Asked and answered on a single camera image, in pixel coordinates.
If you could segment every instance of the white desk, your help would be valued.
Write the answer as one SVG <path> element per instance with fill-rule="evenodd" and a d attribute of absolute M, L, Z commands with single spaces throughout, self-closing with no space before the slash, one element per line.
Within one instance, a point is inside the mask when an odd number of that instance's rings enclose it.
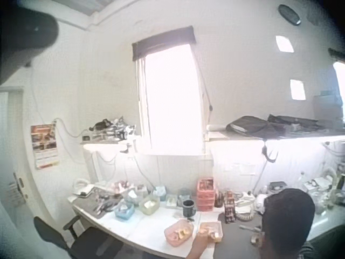
<path fill-rule="evenodd" d="M 164 208 L 164 203 L 151 216 L 144 215 L 140 210 L 135 209 L 132 217 L 127 220 L 121 220 L 115 216 L 115 213 L 107 213 L 101 219 L 96 219 L 83 209 L 73 205 L 76 213 L 89 221 L 92 225 L 116 237 L 122 242 L 135 248 L 146 251 L 150 254 L 162 256 L 164 258 L 185 258 L 192 246 L 192 241 L 202 222 L 217 221 L 218 212 L 197 212 L 194 218 L 194 231 L 192 238 L 188 239 L 181 246 L 174 248 L 165 239 L 164 230 L 182 219 L 181 209 Z M 213 259 L 215 245 L 210 244 L 205 250 L 201 259 Z"/>
<path fill-rule="evenodd" d="M 181 246 L 174 248 L 166 242 L 164 230 L 178 221 L 176 217 L 177 214 L 182 218 L 182 210 L 164 208 L 163 204 L 164 203 L 162 203 L 161 207 L 151 216 L 144 215 L 141 211 L 136 209 L 133 216 L 128 221 L 118 219 L 115 217 L 115 213 L 107 213 L 101 219 L 96 219 L 75 205 L 73 205 L 73 208 L 92 225 L 97 226 L 122 242 L 150 254 L 170 259 L 185 258 L 191 249 L 192 241 L 199 229 L 200 223 L 217 221 L 219 214 L 223 211 L 222 208 L 215 209 L 216 211 L 214 212 L 197 212 L 194 216 L 195 221 L 193 223 L 194 232 L 192 238 L 188 239 Z M 329 210 L 323 215 L 316 215 L 308 240 L 341 224 L 345 224 L 345 207 L 335 206 L 333 210 Z M 245 240 L 242 244 L 243 247 L 238 249 L 243 249 L 245 253 L 246 246 L 251 245 L 248 240 Z M 213 259 L 214 251 L 215 245 L 210 244 L 201 256 L 201 259 Z M 221 251 L 217 250 L 216 254 L 221 255 L 216 257 L 228 258 L 225 257 L 226 255 L 223 255 Z"/>

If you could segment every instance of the door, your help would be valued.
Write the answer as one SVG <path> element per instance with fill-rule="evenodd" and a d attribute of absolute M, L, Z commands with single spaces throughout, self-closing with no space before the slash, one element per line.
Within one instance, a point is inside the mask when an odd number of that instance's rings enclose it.
<path fill-rule="evenodd" d="M 10 105 L 21 92 L 0 92 L 0 252 L 4 258 L 69 258 L 67 253 L 44 242 L 33 225 L 33 213 L 21 189 L 25 183 L 13 166 L 13 115 L 21 106 Z"/>

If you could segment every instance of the desk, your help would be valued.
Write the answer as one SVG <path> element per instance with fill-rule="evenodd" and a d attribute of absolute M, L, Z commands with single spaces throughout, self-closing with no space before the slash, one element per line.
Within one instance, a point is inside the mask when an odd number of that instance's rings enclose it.
<path fill-rule="evenodd" d="M 197 212 L 194 216 L 193 238 L 187 240 L 178 248 L 170 246 L 164 236 L 164 230 L 175 223 L 178 219 L 174 217 L 177 214 L 182 216 L 180 209 L 168 209 L 161 206 L 153 215 L 147 216 L 138 209 L 128 221 L 122 221 L 115 217 L 114 213 L 107 213 L 101 219 L 96 219 L 83 209 L 73 206 L 75 212 L 89 221 L 92 225 L 100 228 L 108 234 L 118 238 L 122 242 L 146 251 L 150 254 L 161 256 L 168 259 L 185 258 L 190 251 L 192 241 L 202 222 L 217 221 L 222 209 L 215 209 L 213 212 Z M 210 244 L 205 250 L 201 259 L 225 259 L 225 258 L 259 258 L 259 254 L 250 244 L 251 232 L 240 230 L 238 225 L 256 226 L 260 224 L 261 218 L 257 216 L 253 221 L 242 223 L 237 221 L 232 223 L 232 233 L 224 233 L 221 244 Z M 321 235 L 322 233 L 345 224 L 345 207 L 335 206 L 333 210 L 327 211 L 323 215 L 316 215 L 310 231 L 308 240 Z M 237 244 L 232 246 L 231 252 L 226 243 Z"/>

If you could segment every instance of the blue basket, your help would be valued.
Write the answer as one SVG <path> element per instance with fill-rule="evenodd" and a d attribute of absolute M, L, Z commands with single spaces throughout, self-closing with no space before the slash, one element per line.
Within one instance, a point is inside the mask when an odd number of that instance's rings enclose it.
<path fill-rule="evenodd" d="M 121 205 L 125 204 L 128 209 L 125 211 L 120 211 Z M 129 202 L 122 202 L 115 208 L 115 215 L 123 220 L 128 220 L 134 213 L 134 205 Z"/>

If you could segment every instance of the pink stacked drawers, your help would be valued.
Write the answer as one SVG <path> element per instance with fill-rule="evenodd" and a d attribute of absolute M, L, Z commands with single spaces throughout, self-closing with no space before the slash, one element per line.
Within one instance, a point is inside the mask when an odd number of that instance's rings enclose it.
<path fill-rule="evenodd" d="M 197 185 L 196 204 L 200 212 L 209 212 L 215 205 L 215 183 L 213 178 L 201 178 Z"/>

